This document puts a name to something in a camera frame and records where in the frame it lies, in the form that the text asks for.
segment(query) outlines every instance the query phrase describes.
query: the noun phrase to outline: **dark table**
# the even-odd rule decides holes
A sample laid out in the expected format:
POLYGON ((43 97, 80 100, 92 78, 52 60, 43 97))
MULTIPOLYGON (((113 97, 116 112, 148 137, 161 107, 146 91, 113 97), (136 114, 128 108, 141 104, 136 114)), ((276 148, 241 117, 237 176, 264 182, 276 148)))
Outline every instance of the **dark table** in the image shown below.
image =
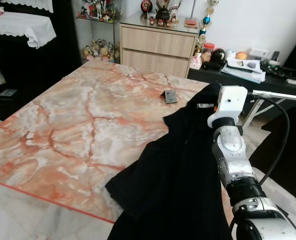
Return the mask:
MULTIPOLYGON (((253 90, 260 90, 281 94, 296 95, 296 86, 286 83, 286 80, 282 78, 269 74, 266 74, 265 81, 260 84, 236 76, 232 76, 217 70, 205 70, 203 68, 201 68, 200 70, 190 69, 187 78, 205 83, 212 83, 213 81, 218 81, 224 86, 243 86, 249 92, 252 92, 253 90)), ((245 103, 244 112, 248 113, 252 105, 252 103, 245 103)), ((261 108, 265 108, 269 105, 269 103, 264 102, 261 108)), ((296 101, 285 100, 282 103, 280 103, 280 105, 287 110, 292 107, 296 107, 296 101)), ((268 110, 262 115, 264 117, 271 119, 280 115, 280 112, 278 111, 278 109, 273 107, 272 109, 268 110)))

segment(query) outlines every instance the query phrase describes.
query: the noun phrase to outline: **metal stand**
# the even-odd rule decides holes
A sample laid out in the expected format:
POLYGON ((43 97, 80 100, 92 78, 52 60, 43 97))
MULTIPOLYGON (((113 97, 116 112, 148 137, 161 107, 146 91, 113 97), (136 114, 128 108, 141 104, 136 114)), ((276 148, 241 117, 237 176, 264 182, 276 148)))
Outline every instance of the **metal stand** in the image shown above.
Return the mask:
POLYGON ((190 19, 193 19, 193 15, 194 15, 194 11, 195 11, 195 5, 196 5, 196 0, 193 1, 193 6, 192 6, 190 19))
MULTIPOLYGON (((270 91, 258 91, 254 90, 252 93, 254 96, 262 96, 266 98, 278 98, 279 100, 276 102, 277 104, 280 104, 281 102, 285 100, 294 100, 296 101, 296 95, 288 95, 288 94, 282 94, 282 93, 275 93, 275 92, 270 92, 270 91)), ((270 105, 260 111, 259 108, 263 104, 265 100, 263 99, 257 99, 254 105, 252 106, 250 112, 248 113, 247 117, 245 118, 243 124, 242 124, 242 129, 245 130, 251 123, 251 121, 254 119, 255 116, 258 116, 259 114, 262 114, 269 109, 273 108, 274 105, 270 105)))

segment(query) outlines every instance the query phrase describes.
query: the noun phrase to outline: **cable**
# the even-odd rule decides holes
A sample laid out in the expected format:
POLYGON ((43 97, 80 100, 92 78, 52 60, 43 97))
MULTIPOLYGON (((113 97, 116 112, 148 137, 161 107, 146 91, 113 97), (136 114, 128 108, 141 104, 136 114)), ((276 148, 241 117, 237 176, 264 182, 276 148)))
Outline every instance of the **cable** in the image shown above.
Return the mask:
POLYGON ((267 173, 263 176, 263 178, 260 180, 259 185, 262 185, 264 183, 264 181, 269 177, 269 175, 272 173, 272 171, 274 170, 275 166, 277 165, 278 161, 280 160, 286 143, 287 143, 287 139, 288 139, 288 135, 289 135, 289 129, 290 129, 290 121, 289 121, 289 117, 287 112, 285 111, 285 109, 283 109, 278 103, 276 103, 275 101, 271 100, 270 98, 264 97, 264 96, 255 96, 255 99, 262 99, 265 101, 270 102, 272 105, 274 105, 276 108, 278 108, 284 115, 285 119, 286 119, 286 130, 281 142, 281 147, 278 151, 278 155, 275 159, 275 161, 272 163, 272 165, 270 166, 269 170, 267 171, 267 173))

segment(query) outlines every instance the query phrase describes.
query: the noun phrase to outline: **lace tablecloth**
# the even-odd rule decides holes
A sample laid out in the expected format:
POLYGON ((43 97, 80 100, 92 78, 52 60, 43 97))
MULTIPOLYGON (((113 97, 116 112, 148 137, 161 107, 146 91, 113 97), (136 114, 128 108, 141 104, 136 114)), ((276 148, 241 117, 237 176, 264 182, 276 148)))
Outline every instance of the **lace tablecloth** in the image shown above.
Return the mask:
POLYGON ((0 15, 0 34, 26 36, 28 45, 40 48, 56 37, 49 17, 19 12, 4 12, 0 15))
POLYGON ((1 0, 0 2, 27 5, 33 8, 45 9, 51 13, 54 12, 53 0, 1 0))

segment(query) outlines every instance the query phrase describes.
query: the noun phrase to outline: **pink marble tabletop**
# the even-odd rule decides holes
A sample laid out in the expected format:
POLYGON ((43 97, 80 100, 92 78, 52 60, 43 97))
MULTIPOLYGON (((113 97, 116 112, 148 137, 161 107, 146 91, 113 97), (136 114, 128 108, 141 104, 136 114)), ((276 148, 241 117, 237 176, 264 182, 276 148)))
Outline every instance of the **pink marble tabletop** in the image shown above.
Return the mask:
POLYGON ((105 184, 207 83, 90 61, 0 124, 0 184, 114 222, 105 184), (164 90, 178 102, 165 104, 164 90))

